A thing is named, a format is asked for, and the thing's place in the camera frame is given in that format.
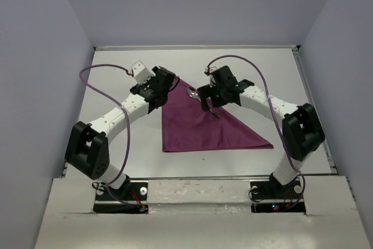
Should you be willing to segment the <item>metal spoon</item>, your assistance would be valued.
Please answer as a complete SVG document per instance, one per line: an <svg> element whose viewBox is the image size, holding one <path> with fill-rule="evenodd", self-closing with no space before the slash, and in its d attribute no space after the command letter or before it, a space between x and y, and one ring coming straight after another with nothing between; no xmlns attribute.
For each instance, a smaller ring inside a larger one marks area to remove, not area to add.
<svg viewBox="0 0 373 249"><path fill-rule="evenodd" d="M200 97L199 97L199 95L198 95L198 91L197 91L194 87L189 86L189 87L187 88L187 94L188 94L189 97L191 97L192 99L196 99L196 100L198 100L198 101L201 103L201 99L200 99ZM220 118L220 115L219 115L218 112L216 112L214 109L209 108L209 112L210 112L211 114L213 114L216 118Z"/></svg>

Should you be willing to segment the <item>purple cloth napkin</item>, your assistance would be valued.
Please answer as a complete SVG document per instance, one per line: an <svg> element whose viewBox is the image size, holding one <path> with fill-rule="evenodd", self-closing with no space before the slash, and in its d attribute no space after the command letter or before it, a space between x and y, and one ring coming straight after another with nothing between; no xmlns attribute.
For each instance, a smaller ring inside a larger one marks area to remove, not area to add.
<svg viewBox="0 0 373 249"><path fill-rule="evenodd" d="M162 106L163 152L272 149L273 145L223 108L219 117L204 112L187 94L189 84L180 81Z"/></svg>

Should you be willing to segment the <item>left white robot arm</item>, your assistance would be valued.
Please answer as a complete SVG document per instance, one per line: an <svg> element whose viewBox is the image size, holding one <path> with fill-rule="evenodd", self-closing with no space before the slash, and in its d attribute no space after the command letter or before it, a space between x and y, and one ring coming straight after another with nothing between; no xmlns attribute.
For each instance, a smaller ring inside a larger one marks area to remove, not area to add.
<svg viewBox="0 0 373 249"><path fill-rule="evenodd" d="M148 70L141 62L127 74L136 80L123 102L87 124L77 122L71 130L65 161L91 180L99 180L115 199L128 195L131 179L123 168L110 162L109 145L122 131L130 133L130 124L166 104L177 81L176 75L161 67Z"/></svg>

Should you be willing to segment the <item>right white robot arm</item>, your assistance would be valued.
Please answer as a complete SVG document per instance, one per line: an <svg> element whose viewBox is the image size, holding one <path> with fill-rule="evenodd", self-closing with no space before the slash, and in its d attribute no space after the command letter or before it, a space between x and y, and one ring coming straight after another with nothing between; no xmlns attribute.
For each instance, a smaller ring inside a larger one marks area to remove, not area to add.
<svg viewBox="0 0 373 249"><path fill-rule="evenodd" d="M261 90L253 82L237 80L228 66L214 70L207 85L197 88L202 109L209 110L228 103L250 109L274 122L284 147L284 156L271 174L269 193L281 198L289 192L292 182L306 159L325 141L325 133L316 109L309 103L296 105L280 100Z"/></svg>

